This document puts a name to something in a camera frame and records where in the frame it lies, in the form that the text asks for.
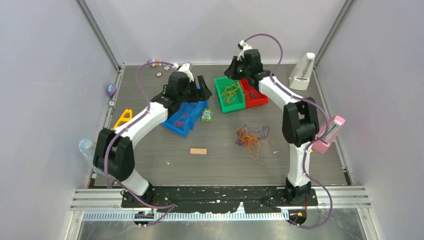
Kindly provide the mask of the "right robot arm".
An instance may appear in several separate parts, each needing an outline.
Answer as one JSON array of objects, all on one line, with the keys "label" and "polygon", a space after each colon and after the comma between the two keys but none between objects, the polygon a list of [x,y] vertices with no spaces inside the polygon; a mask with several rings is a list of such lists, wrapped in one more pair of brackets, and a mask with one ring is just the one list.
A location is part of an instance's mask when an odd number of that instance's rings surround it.
[{"label": "right robot arm", "polygon": [[309,163],[312,142],[319,132],[315,100],[295,94],[272,72],[265,70],[258,49],[248,49],[241,56],[234,56],[224,75],[232,80],[246,79],[282,110],[281,131],[289,145],[290,161],[284,197],[291,205],[299,205],[312,189]]}]

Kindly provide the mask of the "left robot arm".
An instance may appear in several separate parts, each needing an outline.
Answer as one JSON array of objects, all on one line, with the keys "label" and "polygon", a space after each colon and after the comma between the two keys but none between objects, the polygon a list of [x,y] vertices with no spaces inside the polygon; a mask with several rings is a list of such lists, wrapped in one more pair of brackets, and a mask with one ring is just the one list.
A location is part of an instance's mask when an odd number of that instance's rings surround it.
[{"label": "left robot arm", "polygon": [[212,96],[204,76],[192,81],[187,73],[175,71],[162,91],[129,122],[114,130],[103,128],[97,137],[93,165],[134,193],[141,207],[153,202],[151,183],[135,169],[134,148],[151,130],[167,121],[183,103],[206,101]]}]

